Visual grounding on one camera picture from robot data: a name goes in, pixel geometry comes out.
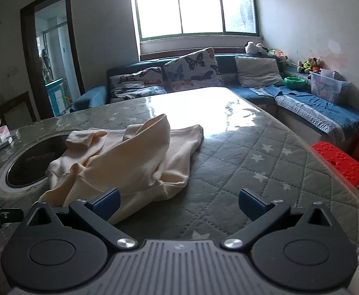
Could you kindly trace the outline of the dark wooden side cabinet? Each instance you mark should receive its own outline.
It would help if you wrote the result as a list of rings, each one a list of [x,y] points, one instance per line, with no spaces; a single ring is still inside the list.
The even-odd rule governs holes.
[[[37,122],[28,91],[0,104],[0,121],[10,130]]]

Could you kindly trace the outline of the dark wooden door frame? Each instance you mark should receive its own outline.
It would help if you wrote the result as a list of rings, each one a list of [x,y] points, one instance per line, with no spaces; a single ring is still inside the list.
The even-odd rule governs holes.
[[[85,93],[73,32],[71,0],[36,0],[20,10],[21,38],[41,119],[54,117],[46,84],[63,79],[67,109]]]

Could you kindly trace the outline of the green plastic bowl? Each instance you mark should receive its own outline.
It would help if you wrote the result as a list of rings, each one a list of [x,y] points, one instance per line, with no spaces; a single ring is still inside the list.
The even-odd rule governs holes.
[[[298,77],[285,77],[284,82],[291,90],[302,90],[307,86],[307,81]]]

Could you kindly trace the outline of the blue white cabinet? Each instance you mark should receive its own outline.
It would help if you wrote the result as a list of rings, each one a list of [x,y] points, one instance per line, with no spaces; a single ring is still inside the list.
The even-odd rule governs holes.
[[[65,93],[63,90],[63,79],[57,79],[46,84],[45,89],[55,117],[63,114],[67,109]]]

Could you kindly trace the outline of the white black plush toy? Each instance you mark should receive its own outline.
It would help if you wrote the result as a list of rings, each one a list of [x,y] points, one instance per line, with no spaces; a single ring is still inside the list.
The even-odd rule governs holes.
[[[252,41],[248,41],[245,45],[245,52],[248,55],[268,55],[269,50],[261,43],[255,44]]]

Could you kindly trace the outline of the blue corner sofa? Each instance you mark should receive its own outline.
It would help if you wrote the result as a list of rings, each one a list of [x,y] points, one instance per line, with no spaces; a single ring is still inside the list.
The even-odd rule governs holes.
[[[317,133],[324,133],[333,143],[343,143],[359,133],[359,111],[347,105],[337,105],[308,92],[294,91],[286,87],[267,87],[266,91],[253,91],[240,86],[237,78],[235,56],[237,54],[215,55],[223,86],[232,90],[245,100],[267,109],[277,109],[283,120],[298,120],[299,123]],[[169,60],[175,58],[141,61],[132,65],[107,70],[107,80],[114,75],[123,75],[142,71],[148,67],[163,68]],[[70,112],[109,104],[111,93],[109,84],[91,88],[71,106]]]

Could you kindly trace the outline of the orange green plush toy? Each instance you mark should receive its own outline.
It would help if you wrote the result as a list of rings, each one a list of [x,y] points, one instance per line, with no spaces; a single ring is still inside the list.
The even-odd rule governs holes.
[[[287,59],[288,59],[288,56],[286,54],[284,54],[284,52],[282,52],[282,50],[280,50],[280,49],[270,49],[268,51],[268,55],[275,56],[276,58],[278,58],[282,61],[287,61]]]

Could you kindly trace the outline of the grey quilted star table cover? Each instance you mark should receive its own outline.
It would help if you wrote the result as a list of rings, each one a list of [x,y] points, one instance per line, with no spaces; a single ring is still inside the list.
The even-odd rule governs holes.
[[[42,120],[17,130],[0,150],[2,172],[23,149],[52,135],[88,128],[124,129],[165,114],[174,129],[200,125],[204,139],[193,156],[188,185],[171,200],[152,203],[118,224],[138,240],[222,240],[250,223],[239,209],[241,189],[293,207],[325,203],[359,256],[359,199],[283,123],[224,87],[144,97]],[[44,192],[0,193],[0,207],[29,210]]]

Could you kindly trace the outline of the green framed window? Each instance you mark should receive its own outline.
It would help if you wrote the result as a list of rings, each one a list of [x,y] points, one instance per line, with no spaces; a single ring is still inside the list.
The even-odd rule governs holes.
[[[193,35],[258,35],[255,0],[135,0],[143,41]]]

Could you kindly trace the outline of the large butterfly print cushion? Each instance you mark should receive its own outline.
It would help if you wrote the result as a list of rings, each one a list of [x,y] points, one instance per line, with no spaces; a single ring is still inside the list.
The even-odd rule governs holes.
[[[223,85],[213,47],[169,61],[163,69],[175,92]]]

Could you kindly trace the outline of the grey plain cushion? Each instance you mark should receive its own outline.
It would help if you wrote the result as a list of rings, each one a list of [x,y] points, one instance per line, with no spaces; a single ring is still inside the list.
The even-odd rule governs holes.
[[[235,57],[235,64],[242,87],[257,88],[283,83],[277,61],[273,58]]]

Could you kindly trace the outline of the clear plastic storage box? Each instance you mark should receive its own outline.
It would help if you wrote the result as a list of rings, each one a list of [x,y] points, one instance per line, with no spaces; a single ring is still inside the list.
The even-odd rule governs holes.
[[[319,73],[310,74],[311,92],[334,104],[347,102],[351,83],[344,80],[337,71],[320,69]]]

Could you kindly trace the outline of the round black induction cooktop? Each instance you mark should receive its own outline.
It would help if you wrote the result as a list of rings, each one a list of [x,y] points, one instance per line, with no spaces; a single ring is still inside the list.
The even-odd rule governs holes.
[[[23,145],[0,168],[0,198],[12,200],[46,189],[49,164],[66,150],[70,129],[40,136]]]

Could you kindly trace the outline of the green brown plush toys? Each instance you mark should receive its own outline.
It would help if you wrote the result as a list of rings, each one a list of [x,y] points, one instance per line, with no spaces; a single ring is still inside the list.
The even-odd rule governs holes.
[[[317,57],[309,57],[305,62],[298,61],[297,71],[300,73],[319,73],[321,70],[321,59]]]

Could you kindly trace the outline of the small butterfly print cushion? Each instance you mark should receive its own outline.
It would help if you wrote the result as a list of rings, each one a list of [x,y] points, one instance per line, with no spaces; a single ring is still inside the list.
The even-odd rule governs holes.
[[[110,103],[166,94],[160,67],[109,78]]]

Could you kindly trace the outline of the cream hooded sweatshirt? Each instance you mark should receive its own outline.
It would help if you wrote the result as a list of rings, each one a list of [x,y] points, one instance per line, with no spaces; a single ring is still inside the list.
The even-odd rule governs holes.
[[[202,126],[172,129],[165,114],[126,129],[73,131],[65,139],[66,151],[47,168],[49,190],[39,200],[67,207],[115,188],[121,205],[108,221],[116,224],[184,189],[202,140]]]

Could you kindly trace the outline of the red plastic stool top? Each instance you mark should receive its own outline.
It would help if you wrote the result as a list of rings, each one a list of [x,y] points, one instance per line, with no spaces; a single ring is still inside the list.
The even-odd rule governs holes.
[[[359,162],[335,145],[320,141],[312,146],[327,164],[333,167],[353,188],[359,187]]]

